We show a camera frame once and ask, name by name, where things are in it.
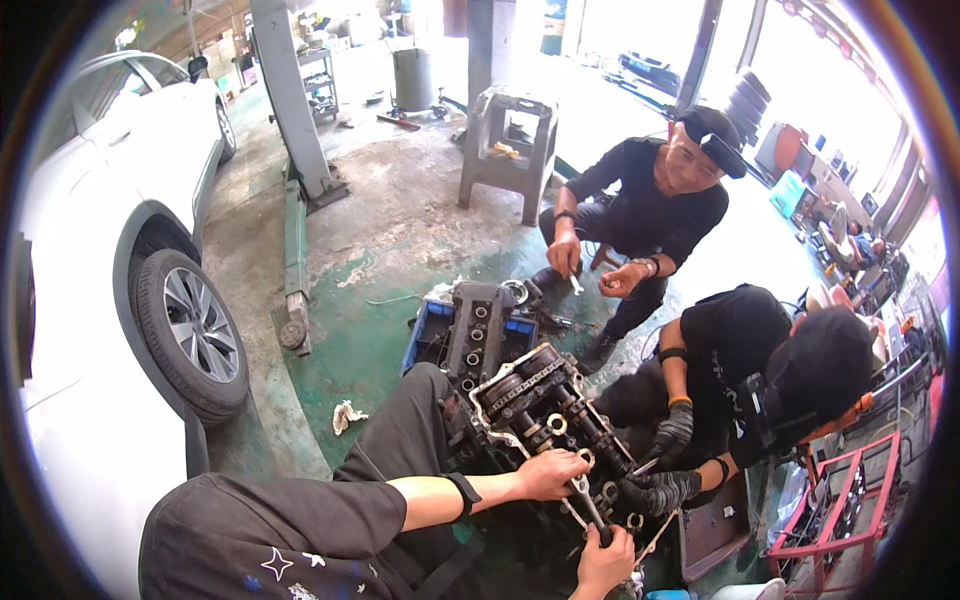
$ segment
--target hand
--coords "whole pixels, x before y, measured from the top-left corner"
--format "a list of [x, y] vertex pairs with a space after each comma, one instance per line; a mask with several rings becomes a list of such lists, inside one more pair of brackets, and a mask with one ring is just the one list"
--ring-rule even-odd
[[561, 448], [539, 454], [516, 470], [520, 500], [561, 500], [573, 493], [571, 479], [590, 471], [590, 465], [578, 455]]
[[587, 545], [577, 567], [577, 590], [571, 600], [600, 600], [634, 570], [634, 537], [623, 527], [611, 525], [613, 541], [600, 547], [600, 533], [596, 525], [587, 527]]
[[554, 271], [569, 279], [580, 264], [580, 239], [573, 229], [557, 231], [553, 244], [546, 249], [546, 259]]
[[646, 465], [651, 460], [664, 455], [668, 459], [677, 458], [689, 444], [692, 436], [693, 404], [685, 400], [675, 402], [670, 407], [670, 417], [657, 426], [653, 448], [640, 461], [640, 464]]
[[626, 298], [643, 279], [650, 276], [650, 270], [643, 265], [629, 262], [616, 271], [600, 276], [600, 293], [607, 298]]
[[670, 470], [653, 475], [634, 477], [627, 475], [620, 480], [620, 491], [628, 504], [648, 516], [662, 516], [700, 493], [703, 479], [694, 470]]

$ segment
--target black pants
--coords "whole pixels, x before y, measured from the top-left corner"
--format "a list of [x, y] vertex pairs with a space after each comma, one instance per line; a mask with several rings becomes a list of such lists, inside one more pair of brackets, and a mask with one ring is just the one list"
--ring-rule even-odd
[[[387, 481], [445, 472], [448, 451], [442, 403], [452, 396], [453, 388], [440, 369], [428, 363], [414, 365], [363, 425], [363, 433], [344, 463], [334, 470], [333, 479]], [[394, 542], [426, 573], [433, 572], [460, 547], [451, 525], [401, 533]], [[402, 565], [391, 566], [403, 575]], [[525, 581], [504, 576], [484, 555], [474, 560], [442, 596], [451, 600], [541, 597]]]
[[[622, 375], [593, 401], [601, 415], [610, 418], [617, 435], [630, 445], [630, 453], [641, 460], [653, 446], [657, 424], [670, 415], [669, 394], [660, 361], [652, 358], [635, 373]], [[706, 402], [693, 404], [693, 437], [686, 450], [668, 468], [697, 468], [707, 459], [727, 451], [732, 420], [709, 410]]]
[[[573, 226], [577, 230], [577, 237], [581, 241], [610, 244], [614, 248], [621, 247], [619, 240], [612, 239], [610, 228], [605, 222], [606, 206], [601, 203], [577, 204], [577, 218]], [[553, 244], [554, 227], [553, 208], [547, 208], [540, 214], [540, 233], [547, 246]], [[616, 307], [616, 314], [607, 321], [604, 334], [614, 340], [622, 340], [630, 331], [646, 321], [655, 310], [663, 304], [663, 295], [666, 293], [666, 277], [644, 279], [636, 285], [630, 296], [620, 301]]]

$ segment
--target black car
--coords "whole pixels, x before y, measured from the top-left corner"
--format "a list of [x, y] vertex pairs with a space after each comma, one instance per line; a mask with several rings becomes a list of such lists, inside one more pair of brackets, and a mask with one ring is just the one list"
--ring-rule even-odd
[[680, 91], [680, 76], [670, 70], [669, 64], [642, 57], [636, 52], [627, 52], [620, 55], [620, 66], [674, 98]]

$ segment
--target tire stack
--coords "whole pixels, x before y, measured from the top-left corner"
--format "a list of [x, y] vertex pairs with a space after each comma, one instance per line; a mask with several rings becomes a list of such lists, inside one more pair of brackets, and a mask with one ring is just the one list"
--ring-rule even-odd
[[727, 105], [727, 116], [733, 121], [736, 130], [740, 132], [740, 142], [755, 146], [758, 142], [756, 131], [760, 127], [760, 119], [771, 100], [767, 88], [752, 71], [744, 71], [740, 81], [736, 83], [730, 95], [730, 104]]

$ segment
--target man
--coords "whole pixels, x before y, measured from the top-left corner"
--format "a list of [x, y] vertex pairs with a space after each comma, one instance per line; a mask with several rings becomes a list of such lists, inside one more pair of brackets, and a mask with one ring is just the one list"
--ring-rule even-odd
[[[623, 300], [578, 357], [587, 374], [603, 367], [617, 342], [660, 307], [666, 278], [723, 218], [728, 197], [719, 181], [725, 171], [745, 173], [739, 133], [721, 112], [694, 107], [668, 127], [667, 141], [631, 137], [614, 146], [568, 181], [557, 205], [540, 215], [550, 262], [533, 277], [541, 290], [566, 286], [571, 274], [581, 273], [582, 240], [610, 244], [632, 259], [600, 278], [603, 296]], [[622, 182], [616, 198], [586, 203], [616, 180]]]
[[[550, 451], [513, 473], [444, 476], [444, 374], [417, 364], [366, 424], [333, 482], [209, 473], [147, 518], [140, 591], [150, 598], [538, 598], [460, 544], [450, 525], [515, 500], [559, 500], [589, 471]], [[632, 536], [590, 529], [572, 600], [601, 600], [634, 566]]]
[[857, 221], [848, 225], [848, 219], [847, 206], [840, 203], [829, 224], [820, 224], [820, 235], [838, 267], [847, 273], [866, 271], [883, 256], [886, 242], [880, 237], [869, 237]]
[[[658, 467], [674, 469], [628, 476], [622, 492], [642, 514], [669, 513], [839, 419], [869, 391], [872, 342], [847, 307], [791, 325], [777, 299], [753, 285], [697, 302], [663, 327], [657, 358], [594, 402], [614, 427], [630, 428], [641, 464], [660, 457]], [[758, 401], [769, 435], [748, 418], [756, 409], [742, 384], [755, 373], [766, 382]]]

